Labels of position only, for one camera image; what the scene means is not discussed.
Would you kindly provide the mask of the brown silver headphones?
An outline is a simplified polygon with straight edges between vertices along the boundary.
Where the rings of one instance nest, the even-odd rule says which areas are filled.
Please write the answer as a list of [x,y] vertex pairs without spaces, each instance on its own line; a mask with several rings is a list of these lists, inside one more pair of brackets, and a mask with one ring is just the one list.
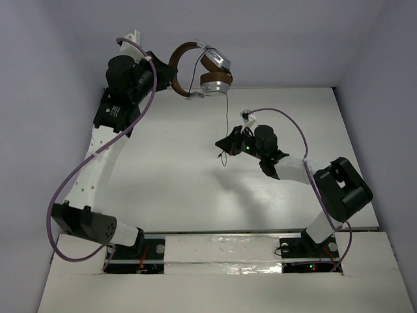
[[201,65],[207,70],[200,76],[200,91],[186,91],[178,81],[177,74],[174,75],[171,87],[178,95],[186,98],[204,98],[214,95],[226,95],[232,85],[233,75],[231,73],[230,60],[218,49],[206,44],[203,41],[189,41],[178,46],[171,54],[168,65],[178,72],[178,65],[181,57],[190,50],[200,49],[203,52],[199,56],[196,64]]

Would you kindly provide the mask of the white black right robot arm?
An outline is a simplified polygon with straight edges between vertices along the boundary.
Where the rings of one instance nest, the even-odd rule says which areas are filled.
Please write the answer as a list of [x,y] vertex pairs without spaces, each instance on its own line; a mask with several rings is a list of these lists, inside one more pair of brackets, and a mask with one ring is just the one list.
[[279,149],[270,126],[260,125],[254,131],[237,126],[215,146],[229,156],[246,153],[258,159],[268,177],[312,187],[322,211],[302,232],[300,246],[308,256],[318,255],[324,242],[373,200],[371,189],[347,158],[322,165],[291,156]]

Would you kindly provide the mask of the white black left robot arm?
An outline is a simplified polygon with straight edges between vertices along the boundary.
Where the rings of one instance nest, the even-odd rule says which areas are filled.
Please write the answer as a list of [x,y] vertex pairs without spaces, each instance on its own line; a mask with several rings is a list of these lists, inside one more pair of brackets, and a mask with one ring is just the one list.
[[87,164],[62,204],[51,210],[52,219],[66,233],[100,245],[122,245],[130,257],[145,249],[143,232],[103,212],[104,194],[121,150],[132,135],[135,121],[144,111],[139,103],[152,99],[153,91],[167,89],[176,69],[159,60],[135,61],[127,55],[108,62],[108,86],[93,120],[92,138],[85,156]]

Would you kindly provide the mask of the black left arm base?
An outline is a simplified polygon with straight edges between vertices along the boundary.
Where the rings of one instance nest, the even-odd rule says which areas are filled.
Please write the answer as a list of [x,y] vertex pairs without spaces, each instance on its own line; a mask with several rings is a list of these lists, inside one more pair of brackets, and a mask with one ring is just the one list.
[[164,274],[165,237],[147,235],[139,231],[133,246],[115,245],[115,251],[108,249],[104,261],[104,272],[107,274]]

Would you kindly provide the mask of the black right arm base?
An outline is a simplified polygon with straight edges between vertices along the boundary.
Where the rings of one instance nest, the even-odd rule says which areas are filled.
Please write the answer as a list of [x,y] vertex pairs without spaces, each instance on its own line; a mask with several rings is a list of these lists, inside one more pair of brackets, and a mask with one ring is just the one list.
[[279,239],[274,254],[284,261],[284,273],[342,273],[339,251],[334,235],[316,243],[306,230],[299,237]]

